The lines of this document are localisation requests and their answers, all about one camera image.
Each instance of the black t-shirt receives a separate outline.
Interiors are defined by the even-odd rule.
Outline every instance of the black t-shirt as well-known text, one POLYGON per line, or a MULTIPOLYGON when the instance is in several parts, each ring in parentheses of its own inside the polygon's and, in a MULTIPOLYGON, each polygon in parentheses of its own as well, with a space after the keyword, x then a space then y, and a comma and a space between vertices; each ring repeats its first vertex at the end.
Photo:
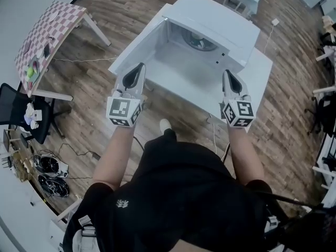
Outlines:
POLYGON ((268 212, 249 187, 271 191, 263 181, 242 186, 200 145, 156 147, 144 152, 131 182, 116 191, 103 183, 88 189, 67 227, 64 251, 72 251, 78 219, 86 215, 101 252, 169 251, 179 239, 210 251, 262 251, 268 212))

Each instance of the checkered tablecloth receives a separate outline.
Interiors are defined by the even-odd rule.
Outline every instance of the checkered tablecloth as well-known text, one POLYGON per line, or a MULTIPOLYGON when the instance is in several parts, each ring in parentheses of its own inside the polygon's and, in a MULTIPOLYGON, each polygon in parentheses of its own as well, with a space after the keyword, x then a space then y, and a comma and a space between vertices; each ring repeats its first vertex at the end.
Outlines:
MULTIPOLYGON (((29 96, 31 96, 30 91, 33 87, 28 85, 25 80, 25 67, 29 64, 34 55, 36 55, 37 51, 44 48, 47 43, 49 43, 50 46, 50 54, 53 55, 59 47, 59 44, 61 44, 68 35, 69 30, 73 29, 75 22, 77 22, 85 12, 86 8, 84 7, 54 1, 29 32, 15 58, 15 66, 19 73, 20 80, 29 96), (59 11, 56 19, 49 22, 49 17, 56 11, 59 11), (30 40, 31 45, 29 51, 24 54, 25 46, 30 40)), ((38 63, 40 72, 44 71, 48 66, 47 59, 44 56, 38 59, 38 63)))

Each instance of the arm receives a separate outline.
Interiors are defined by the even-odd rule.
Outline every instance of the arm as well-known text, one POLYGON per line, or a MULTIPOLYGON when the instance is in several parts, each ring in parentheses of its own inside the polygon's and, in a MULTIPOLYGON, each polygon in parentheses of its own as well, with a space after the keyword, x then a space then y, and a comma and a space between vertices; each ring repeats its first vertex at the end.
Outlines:
POLYGON ((237 179, 243 185, 264 180, 264 168, 244 128, 228 126, 232 163, 237 179))
POLYGON ((93 182, 101 182, 110 186, 114 191, 120 186, 130 157, 135 126, 132 128, 118 126, 100 158, 93 182))

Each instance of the black chair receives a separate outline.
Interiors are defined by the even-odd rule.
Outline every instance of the black chair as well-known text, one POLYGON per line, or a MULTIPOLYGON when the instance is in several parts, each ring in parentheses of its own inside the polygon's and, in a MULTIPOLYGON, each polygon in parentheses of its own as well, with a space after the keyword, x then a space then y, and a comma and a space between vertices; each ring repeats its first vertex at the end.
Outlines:
POLYGON ((304 112, 310 112, 314 115, 314 123, 309 132, 309 135, 315 130, 315 133, 321 131, 321 126, 323 126, 323 131, 327 133, 330 137, 334 135, 334 125, 336 120, 336 93, 333 95, 324 96, 319 102, 317 102, 316 97, 311 98, 315 102, 315 111, 310 109, 305 109, 304 112))
POLYGON ((63 139, 65 136, 59 131, 55 117, 63 113, 70 113, 70 110, 54 113, 55 99, 49 105, 44 97, 36 96, 32 101, 28 95, 20 93, 6 83, 0 87, 0 125, 17 125, 31 133, 31 136, 24 137, 21 134, 21 140, 28 147, 28 140, 36 139, 40 144, 43 144, 49 131, 50 124, 55 128, 58 135, 63 139), (33 103, 35 110, 42 110, 42 120, 39 122, 39 127, 31 129, 26 123, 24 115, 26 113, 27 104, 33 103))

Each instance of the person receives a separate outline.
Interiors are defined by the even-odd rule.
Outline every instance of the person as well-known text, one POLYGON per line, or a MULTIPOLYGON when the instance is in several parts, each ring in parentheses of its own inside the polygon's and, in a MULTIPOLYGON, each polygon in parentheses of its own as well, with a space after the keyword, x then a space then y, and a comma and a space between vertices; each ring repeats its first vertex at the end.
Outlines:
POLYGON ((120 186, 134 127, 116 128, 68 224, 64 251, 72 251, 85 216, 95 227, 100 252, 265 250, 267 205, 286 215, 255 193, 271 188, 245 129, 228 126, 236 179, 211 150, 177 142, 167 120, 160 129, 162 136, 145 144, 132 180, 120 186))

